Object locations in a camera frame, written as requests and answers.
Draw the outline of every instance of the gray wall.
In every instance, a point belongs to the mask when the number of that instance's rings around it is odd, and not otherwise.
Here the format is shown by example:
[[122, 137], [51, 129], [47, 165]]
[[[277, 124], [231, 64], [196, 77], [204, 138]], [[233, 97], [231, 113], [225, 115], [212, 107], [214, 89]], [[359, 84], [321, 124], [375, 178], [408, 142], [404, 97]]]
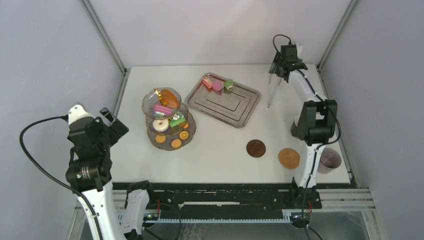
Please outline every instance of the gray wall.
[[[2, 239], [64, 239], [76, 197], [25, 157], [19, 133], [64, 115], [79, 101], [93, 113], [111, 107], [121, 74], [77, 0], [0, 3], [0, 233]], [[50, 173], [65, 180], [68, 125], [38, 125], [25, 142]]]
[[349, 2], [92, 0], [128, 67], [269, 64], [275, 34], [302, 43], [304, 61], [317, 64]]
[[343, 138], [390, 240], [422, 239], [422, 0], [363, 0], [324, 68]]

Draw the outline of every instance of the white frosted donut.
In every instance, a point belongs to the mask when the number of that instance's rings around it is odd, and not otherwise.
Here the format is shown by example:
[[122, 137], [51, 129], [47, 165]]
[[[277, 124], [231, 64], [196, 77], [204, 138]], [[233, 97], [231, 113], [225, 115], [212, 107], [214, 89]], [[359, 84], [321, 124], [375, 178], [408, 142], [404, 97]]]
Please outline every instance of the white frosted donut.
[[153, 128], [158, 131], [158, 132], [163, 132], [166, 131], [168, 129], [168, 127], [170, 126], [170, 123], [168, 122], [167, 119], [165, 120], [154, 120], [153, 123]]

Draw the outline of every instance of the black cable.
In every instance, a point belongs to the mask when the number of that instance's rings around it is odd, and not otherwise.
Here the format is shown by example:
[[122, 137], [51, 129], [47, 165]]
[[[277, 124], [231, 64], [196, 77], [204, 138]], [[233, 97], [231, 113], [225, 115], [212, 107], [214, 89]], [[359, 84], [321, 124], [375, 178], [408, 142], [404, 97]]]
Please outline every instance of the black cable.
[[272, 38], [272, 45], [274, 45], [275, 50], [277, 51], [277, 53], [279, 53], [280, 51], [278, 51], [277, 47], [276, 47], [276, 37], [285, 37], [286, 39], [288, 39], [288, 44], [291, 45], [292, 44], [292, 39], [284, 34], [277, 34]]
[[[313, 94], [316, 96], [316, 98], [317, 98], [317, 99], [319, 99], [322, 103], [326, 104], [326, 106], [327, 106], [327, 108], [328, 108], [329, 112], [331, 113], [331, 115], [333, 116], [333, 118], [334, 118], [334, 120], [335, 120], [335, 122], [336, 122], [336, 124], [337, 124], [337, 129], [338, 129], [338, 135], [337, 135], [337, 137], [336, 137], [336, 139], [335, 139], [334, 141], [331, 141], [331, 142], [328, 142], [328, 143], [323, 143], [323, 144], [319, 145], [317, 148], [315, 148], [315, 154], [314, 154], [314, 156], [313, 156], [312, 169], [311, 169], [311, 171], [310, 171], [309, 177], [307, 178], [307, 181], [306, 181], [306, 187], [305, 187], [305, 190], [304, 190], [304, 193], [303, 193], [302, 211], [301, 211], [301, 216], [302, 216], [302, 218], [301, 218], [301, 219], [303, 220], [303, 225], [304, 225], [304, 230], [305, 230], [306, 236], [308, 237], [308, 239], [309, 239], [309, 240], [311, 240], [311, 236], [309, 235], [309, 232], [308, 232], [308, 230], [307, 230], [307, 226], [306, 226], [306, 224], [305, 224], [305, 217], [306, 217], [306, 216], [304, 216], [306, 192], [307, 192], [307, 189], [308, 189], [309, 182], [310, 182], [310, 180], [311, 180], [311, 176], [312, 176], [312, 174], [314, 174], [314, 168], [315, 168], [315, 164], [316, 164], [316, 161], [317, 161], [317, 153], [318, 153], [318, 150], [319, 150], [322, 146], [325, 146], [325, 145], [329, 145], [329, 144], [336, 143], [336, 142], [340, 139], [340, 137], [342, 136], [342, 128], [340, 127], [340, 123], [339, 123], [339, 120], [338, 120], [338, 119], [337, 119], [337, 117], [336, 117], [336, 114], [333, 112], [333, 110], [331, 110], [331, 108], [329, 108], [329, 107], [328, 107], [328, 104], [324, 101], [324, 99], [322, 99], [322, 98], [321, 98], [321, 97], [317, 94], [317, 92], [315, 91], [314, 87], [312, 87], [312, 84], [309, 82], [309, 79], [306, 77], [306, 75], [305, 75], [302, 71], [300, 71], [299, 69], [296, 69], [296, 71], [298, 71], [298, 72], [299, 72], [299, 73], [303, 76], [303, 78], [305, 79], [306, 83], [308, 84], [308, 86], [309, 86], [310, 90], [313, 92]], [[318, 237], [322, 240], [321, 236], [320, 236], [320, 235], [319, 235], [319, 234], [318, 234], [315, 230], [313, 230], [313, 229], [312, 229], [312, 231], [313, 231], [314, 233], [316, 233], [316, 235], [318, 235]]]
[[318, 232], [315, 231], [312, 227], [309, 226], [308, 229], [310, 229], [312, 232], [314, 232], [318, 236], [319, 239], [323, 240], [323, 238], [318, 234]]
[[[102, 231], [100, 230], [100, 225], [99, 225], [99, 220], [97, 219], [97, 214], [96, 211], [94, 210], [94, 208], [92, 207], [92, 205], [90, 204], [89, 200], [86, 198], [86, 196], [84, 196], [81, 192], [79, 192], [76, 189], [73, 189], [72, 187], [66, 185], [65, 183], [61, 182], [59, 179], [55, 178], [54, 176], [52, 176], [50, 173], [48, 173], [34, 158], [33, 156], [31, 156], [30, 152], [27, 150], [27, 148], [25, 147], [24, 144], [24, 134], [25, 132], [30, 129], [31, 127], [40, 124], [40, 123], [44, 123], [50, 120], [55, 120], [55, 119], [62, 119], [62, 120], [67, 120], [68, 116], [64, 115], [64, 116], [54, 116], [54, 117], [49, 117], [46, 119], [42, 119], [36, 122], [31, 123], [30, 125], [26, 126], [19, 135], [19, 143], [20, 143], [20, 147], [22, 148], [22, 151], [25, 153], [26, 157], [31, 161], [31, 163], [33, 163], [38, 170], [40, 170], [40, 172], [42, 172], [44, 175], [46, 175], [49, 179], [53, 180], [53, 182], [59, 184], [60, 186], [71, 190], [72, 192], [74, 192], [77, 196], [81, 197], [85, 204], [87, 204], [88, 208], [90, 209], [91, 214], [94, 217], [94, 222], [95, 222], [95, 226], [97, 228], [97, 232], [98, 232], [98, 236], [100, 238], [100, 240], [103, 240], [103, 236], [102, 236]], [[73, 159], [74, 154], [73, 154], [73, 149], [71, 148], [71, 159]]]
[[[150, 207], [160, 206], [160, 205], [165, 205], [165, 206], [172, 208], [176, 212], [176, 214], [178, 215], [178, 219], [179, 219], [178, 233], [176, 234], [176, 237], [175, 237], [175, 240], [178, 240], [178, 237], [180, 236], [181, 228], [183, 227], [183, 224], [181, 222], [182, 220], [181, 220], [180, 213], [178, 212], [178, 210], [174, 206], [166, 204], [166, 203], [153, 203], [153, 204], [150, 205]], [[153, 237], [155, 237], [157, 240], [163, 240], [162, 238], [160, 238], [159, 236], [157, 236], [156, 234], [154, 234], [153, 232], [148, 230], [146, 227], [144, 228], [144, 230], [147, 233], [151, 234]]]

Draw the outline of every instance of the round orange cookie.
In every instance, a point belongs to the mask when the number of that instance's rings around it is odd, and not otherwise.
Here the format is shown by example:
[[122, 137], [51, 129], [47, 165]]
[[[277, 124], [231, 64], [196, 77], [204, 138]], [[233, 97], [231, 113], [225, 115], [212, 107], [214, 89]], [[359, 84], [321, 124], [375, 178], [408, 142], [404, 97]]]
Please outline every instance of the round orange cookie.
[[182, 131], [179, 133], [179, 138], [182, 140], [186, 140], [189, 138], [189, 132], [188, 131]]
[[171, 146], [172, 146], [174, 149], [177, 149], [177, 148], [181, 147], [181, 144], [183, 144], [183, 143], [181, 142], [181, 140], [180, 140], [180, 139], [175, 139], [175, 140], [173, 140], [173, 141], [171, 142]]
[[163, 144], [164, 142], [165, 142], [165, 140], [167, 139], [167, 137], [166, 136], [159, 136], [159, 135], [157, 135], [156, 136], [156, 142], [158, 143], [158, 144]]
[[299, 167], [301, 156], [292, 148], [284, 148], [279, 152], [278, 160], [286, 169], [295, 169]]

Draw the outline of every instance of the tray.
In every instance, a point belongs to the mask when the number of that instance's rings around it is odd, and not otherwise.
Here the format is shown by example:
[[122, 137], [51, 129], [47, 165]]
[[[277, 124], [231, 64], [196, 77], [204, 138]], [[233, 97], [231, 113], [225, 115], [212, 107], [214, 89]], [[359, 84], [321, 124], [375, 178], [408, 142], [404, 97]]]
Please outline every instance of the tray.
[[202, 83], [206, 76], [213, 82], [229, 80], [211, 72], [206, 73], [188, 95], [187, 105], [235, 128], [246, 126], [261, 99], [261, 93], [237, 82], [234, 82], [232, 91], [211, 91]]

